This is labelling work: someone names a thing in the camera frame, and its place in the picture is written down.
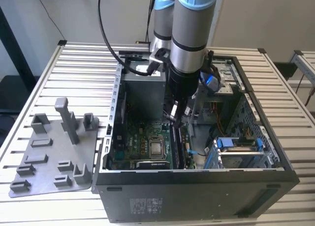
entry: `label sticker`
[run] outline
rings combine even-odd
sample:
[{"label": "label sticker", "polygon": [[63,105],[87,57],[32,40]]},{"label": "label sticker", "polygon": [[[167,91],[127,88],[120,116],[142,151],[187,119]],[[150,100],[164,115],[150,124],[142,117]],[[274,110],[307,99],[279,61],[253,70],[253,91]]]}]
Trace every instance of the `label sticker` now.
[{"label": "label sticker", "polygon": [[[148,65],[137,65],[137,67],[136,67],[136,70],[139,72],[147,72],[147,69],[148,69]],[[161,72],[155,71],[154,73],[152,73],[151,76],[152,77],[161,77]]]},{"label": "label sticker", "polygon": [[136,214],[160,214],[163,198],[131,198],[130,210]]},{"label": "label sticker", "polygon": [[190,108],[187,106],[186,109],[185,109],[185,114],[188,115],[189,112],[190,112]]}]

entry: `white wall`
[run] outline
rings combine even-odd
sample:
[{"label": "white wall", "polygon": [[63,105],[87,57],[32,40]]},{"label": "white wall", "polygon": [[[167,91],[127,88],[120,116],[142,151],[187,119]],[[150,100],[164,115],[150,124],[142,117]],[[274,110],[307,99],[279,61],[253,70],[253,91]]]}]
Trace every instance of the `white wall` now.
[{"label": "white wall", "polygon": [[315,0],[224,0],[213,45],[264,48],[273,61],[315,51]]},{"label": "white wall", "polygon": [[[97,0],[42,0],[68,41],[102,43]],[[150,0],[102,0],[101,11],[111,43],[145,39]],[[40,75],[62,37],[38,0],[0,0],[0,5],[32,71]],[[17,74],[0,42],[0,78]]]}]

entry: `blue connector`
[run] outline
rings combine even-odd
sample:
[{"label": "blue connector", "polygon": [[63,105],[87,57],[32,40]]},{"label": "blue connector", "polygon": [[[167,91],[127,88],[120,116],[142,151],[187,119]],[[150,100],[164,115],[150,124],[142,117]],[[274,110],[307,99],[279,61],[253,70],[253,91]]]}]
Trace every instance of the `blue connector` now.
[{"label": "blue connector", "polygon": [[187,152],[190,153],[190,154],[193,154],[193,155],[198,155],[198,152],[193,151],[191,149],[188,149]]},{"label": "blue connector", "polygon": [[260,138],[257,138],[256,142],[257,142],[257,146],[258,146],[257,150],[262,151],[262,149],[264,148],[264,144],[263,144],[262,140]]}]

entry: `wire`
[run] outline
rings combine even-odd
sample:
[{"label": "wire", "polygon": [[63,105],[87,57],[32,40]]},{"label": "wire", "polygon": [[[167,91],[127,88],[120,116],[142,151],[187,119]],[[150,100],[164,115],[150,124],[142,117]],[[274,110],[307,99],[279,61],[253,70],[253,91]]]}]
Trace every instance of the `wire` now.
[{"label": "wire", "polygon": [[217,103],[216,102],[214,103],[214,108],[215,108],[215,111],[216,111],[216,114],[217,114],[218,129],[219,129],[220,133],[222,134],[222,136],[225,137],[225,135],[223,134],[223,131],[222,131],[222,124],[221,124],[221,121],[220,121],[220,116],[218,114],[218,109],[217,109]]},{"label": "wire", "polygon": [[307,100],[306,100],[305,106],[307,106],[307,105],[309,104],[310,99],[311,99],[311,95],[309,95],[309,97],[307,97]]},{"label": "wire", "polygon": [[125,62],[123,62],[115,53],[115,51],[113,50],[113,48],[110,46],[108,39],[106,37],[105,31],[104,31],[104,26],[103,26],[103,22],[102,22],[102,18],[101,18],[101,14],[100,14],[100,0],[97,0],[97,16],[98,16],[98,23],[99,23],[99,27],[100,27],[100,32],[102,33],[103,39],[105,41],[105,44],[109,50],[109,52],[112,54],[112,56],[117,60],[118,63],[120,63],[122,66],[124,66],[126,69],[128,69],[130,72],[137,74],[137,75],[141,75],[141,76],[149,76],[150,74],[148,72],[139,72],[133,68],[131,68],[130,66],[128,66]]},{"label": "wire", "polygon": [[302,82],[303,78],[304,78],[304,74],[303,74],[302,77],[301,77],[301,80],[300,80],[300,82],[299,82],[299,85],[297,85],[297,88],[296,88],[296,91],[295,91],[296,94],[297,94],[297,91],[298,91],[299,88],[300,88],[300,85],[301,85],[301,82]]},{"label": "wire", "polygon": [[61,36],[63,37],[63,39],[65,40],[65,38],[64,38],[64,36],[63,36],[63,34],[62,34],[62,32],[61,32],[60,29],[57,27],[57,25],[56,25],[56,23],[54,22],[54,20],[50,17],[50,15],[49,15],[49,13],[48,13],[48,11],[47,11],[45,5],[43,4],[43,2],[42,2],[41,0],[39,0],[39,2],[40,2],[41,5],[44,7],[44,9],[45,9],[45,11],[46,11],[46,13],[47,13],[47,15],[48,15],[50,21],[55,25],[55,27],[56,27],[57,30],[59,31],[60,35],[61,35]]},{"label": "wire", "polygon": [[148,20],[147,20],[147,30],[146,30],[146,39],[145,39],[145,42],[149,42],[149,25],[150,25],[151,13],[152,13],[151,6],[152,6],[152,0],[150,0],[150,4],[149,4]]}]

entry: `black cable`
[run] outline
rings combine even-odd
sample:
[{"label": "black cable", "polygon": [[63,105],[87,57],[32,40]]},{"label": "black cable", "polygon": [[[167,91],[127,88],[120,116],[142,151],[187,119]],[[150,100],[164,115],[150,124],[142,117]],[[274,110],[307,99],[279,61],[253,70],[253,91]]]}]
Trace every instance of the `black cable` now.
[{"label": "black cable", "polygon": [[126,69],[128,69],[130,72],[137,74],[137,75],[141,75],[141,76],[149,76],[150,74],[148,72],[139,72],[133,68],[131,68],[130,66],[128,66],[125,62],[123,62],[115,53],[115,51],[113,50],[113,48],[110,46],[105,31],[104,31],[104,27],[103,27],[103,22],[102,22],[102,18],[101,18],[101,14],[100,14],[100,0],[97,0],[97,17],[98,17],[98,23],[99,23],[99,27],[100,27],[100,32],[102,33],[103,39],[105,41],[105,44],[109,50],[109,52],[112,54],[112,56],[117,60],[117,62],[119,62],[122,66],[124,66]]},{"label": "black cable", "polygon": [[149,10],[148,10],[148,20],[147,20],[147,30],[146,30],[146,42],[149,42],[149,25],[150,25],[150,21],[151,21],[151,14],[154,8],[154,3],[156,0],[150,0],[150,4],[149,4]]},{"label": "black cable", "polygon": [[64,38],[64,36],[63,36],[63,34],[62,34],[62,32],[61,32],[60,29],[57,27],[57,25],[56,25],[56,23],[54,22],[54,20],[50,17],[50,15],[49,15],[49,13],[48,13],[48,11],[47,11],[45,5],[43,4],[43,2],[42,2],[41,0],[39,0],[39,2],[40,2],[41,5],[44,7],[44,9],[45,9],[45,11],[46,11],[46,13],[47,13],[47,15],[48,15],[50,21],[55,25],[55,27],[56,27],[57,30],[59,31],[60,35],[61,35],[61,36],[63,37],[63,39],[65,40],[65,38]]},{"label": "black cable", "polygon": [[149,3],[149,10],[148,10],[148,19],[147,19],[147,30],[146,30],[146,39],[145,42],[149,42],[149,24],[150,24],[150,8],[151,8],[152,0]]},{"label": "black cable", "polygon": [[311,95],[309,95],[309,97],[307,97],[307,100],[306,100],[305,106],[307,106],[307,105],[309,104],[310,99],[311,99]]},{"label": "black cable", "polygon": [[296,91],[295,91],[296,94],[297,94],[297,91],[298,91],[299,88],[300,88],[300,85],[301,85],[301,82],[302,82],[303,78],[304,78],[304,74],[303,74],[302,77],[301,77],[301,80],[300,80],[300,82],[299,82],[299,85],[297,85],[297,88],[296,88]]}]

